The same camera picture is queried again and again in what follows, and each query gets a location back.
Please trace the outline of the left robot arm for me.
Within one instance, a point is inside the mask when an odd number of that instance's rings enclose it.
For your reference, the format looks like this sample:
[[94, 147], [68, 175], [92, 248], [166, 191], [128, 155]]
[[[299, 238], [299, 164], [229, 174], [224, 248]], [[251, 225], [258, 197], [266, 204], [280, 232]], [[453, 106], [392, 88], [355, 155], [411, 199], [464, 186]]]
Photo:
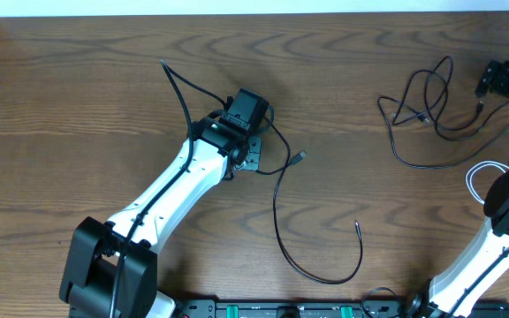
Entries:
[[59, 298], [71, 317], [170, 317], [177, 303], [157, 289], [157, 262], [191, 207], [224, 176], [258, 167], [260, 125], [273, 110], [245, 88], [192, 123], [192, 134], [155, 182], [102, 223], [72, 235]]

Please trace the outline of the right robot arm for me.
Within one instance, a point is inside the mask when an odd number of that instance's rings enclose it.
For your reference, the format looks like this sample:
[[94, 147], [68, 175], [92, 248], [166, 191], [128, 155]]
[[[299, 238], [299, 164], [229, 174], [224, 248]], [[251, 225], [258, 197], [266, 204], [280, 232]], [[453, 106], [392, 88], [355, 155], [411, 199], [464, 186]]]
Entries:
[[[475, 95], [495, 93], [509, 99], [509, 61], [486, 66]], [[509, 165], [480, 162], [468, 172], [492, 165], [503, 171], [483, 200], [484, 223], [460, 256], [444, 272], [431, 278], [414, 296], [407, 317], [468, 317], [477, 300], [509, 269]]]

